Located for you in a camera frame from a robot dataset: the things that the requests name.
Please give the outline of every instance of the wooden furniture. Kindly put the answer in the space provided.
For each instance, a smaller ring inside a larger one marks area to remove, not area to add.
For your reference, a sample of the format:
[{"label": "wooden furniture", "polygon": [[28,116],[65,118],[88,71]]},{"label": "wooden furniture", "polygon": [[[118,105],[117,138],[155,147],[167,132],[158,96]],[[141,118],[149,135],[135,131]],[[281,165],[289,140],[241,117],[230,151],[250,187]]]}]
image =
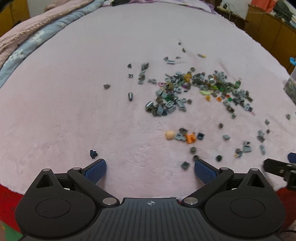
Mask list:
[{"label": "wooden furniture", "polygon": [[245,32],[270,52],[291,74],[295,67],[290,63],[290,57],[296,56],[296,29],[252,5],[249,5],[246,20],[248,22]]},{"label": "wooden furniture", "polygon": [[0,13],[0,37],[29,18],[27,0],[14,0]]},{"label": "wooden furniture", "polygon": [[223,17],[227,18],[229,21],[233,22],[241,30],[244,30],[245,25],[247,23],[245,19],[241,18],[233,12],[230,12],[229,9],[225,9],[220,6],[215,7],[215,11]]}]

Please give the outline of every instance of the bed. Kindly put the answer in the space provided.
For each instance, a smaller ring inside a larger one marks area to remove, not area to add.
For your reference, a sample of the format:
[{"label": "bed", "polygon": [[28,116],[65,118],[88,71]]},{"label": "bed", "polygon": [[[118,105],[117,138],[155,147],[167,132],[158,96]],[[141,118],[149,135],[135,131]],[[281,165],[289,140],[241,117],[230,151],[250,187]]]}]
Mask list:
[{"label": "bed", "polygon": [[[182,199],[203,185],[194,174],[192,146],[211,165],[240,173],[262,170],[266,158],[287,161],[295,149],[296,108],[283,90],[286,69],[204,2],[137,2],[143,4],[85,3],[37,29],[3,61],[0,184],[24,194],[41,169],[61,173],[87,166],[93,161],[90,150],[96,150],[107,162],[98,185],[118,199]],[[167,64],[166,56],[175,64]],[[139,85],[144,62],[149,68]],[[241,89],[254,99],[252,113],[233,105],[232,119],[222,102],[206,101],[195,86],[180,94],[192,99],[186,112],[154,117],[145,111],[159,89],[147,79],[164,82],[165,74],[187,73],[191,67],[206,76],[223,71],[233,83],[241,78]],[[165,138],[166,131],[180,127],[202,132],[204,139],[187,144]],[[257,132],[267,129],[262,155]],[[225,134],[230,140],[223,140]],[[251,142],[252,152],[234,157],[244,141]],[[184,161],[191,164],[188,170],[181,168]],[[275,190],[286,185],[265,175]]]}]

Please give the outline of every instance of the logo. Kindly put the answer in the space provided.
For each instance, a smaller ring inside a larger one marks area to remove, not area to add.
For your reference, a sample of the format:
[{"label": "logo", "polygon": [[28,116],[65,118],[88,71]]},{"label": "logo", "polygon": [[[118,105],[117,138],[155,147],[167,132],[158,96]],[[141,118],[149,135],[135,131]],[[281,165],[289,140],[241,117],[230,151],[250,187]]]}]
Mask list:
[{"label": "logo", "polygon": [[155,203],[157,203],[157,202],[154,202],[154,201],[151,200],[151,201],[148,201],[147,204],[150,205],[150,206],[152,207],[152,205],[154,205]]}]

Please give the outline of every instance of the green cloth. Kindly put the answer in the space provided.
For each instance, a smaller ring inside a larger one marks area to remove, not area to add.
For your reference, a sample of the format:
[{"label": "green cloth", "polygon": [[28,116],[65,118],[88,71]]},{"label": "green cloth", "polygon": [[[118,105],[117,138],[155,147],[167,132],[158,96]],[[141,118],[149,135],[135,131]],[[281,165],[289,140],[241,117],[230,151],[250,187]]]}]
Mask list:
[{"label": "green cloth", "polygon": [[15,231],[3,222],[0,222],[0,229],[4,230],[5,232],[5,241],[18,241],[22,238],[22,234]]}]

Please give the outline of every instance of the red cloth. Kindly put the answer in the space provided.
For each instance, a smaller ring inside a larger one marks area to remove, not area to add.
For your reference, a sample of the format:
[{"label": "red cloth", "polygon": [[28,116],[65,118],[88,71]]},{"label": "red cloth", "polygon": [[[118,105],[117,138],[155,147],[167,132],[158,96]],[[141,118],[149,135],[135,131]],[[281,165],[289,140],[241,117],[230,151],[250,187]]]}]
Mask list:
[{"label": "red cloth", "polygon": [[[286,208],[286,220],[282,226],[282,229],[286,229],[296,220],[296,192],[282,188],[277,194]],[[15,208],[21,198],[21,194],[0,185],[0,220],[18,232],[20,229],[15,221]]]},{"label": "red cloth", "polygon": [[271,12],[276,5],[274,0],[252,0],[251,5],[262,8],[266,12]]}]

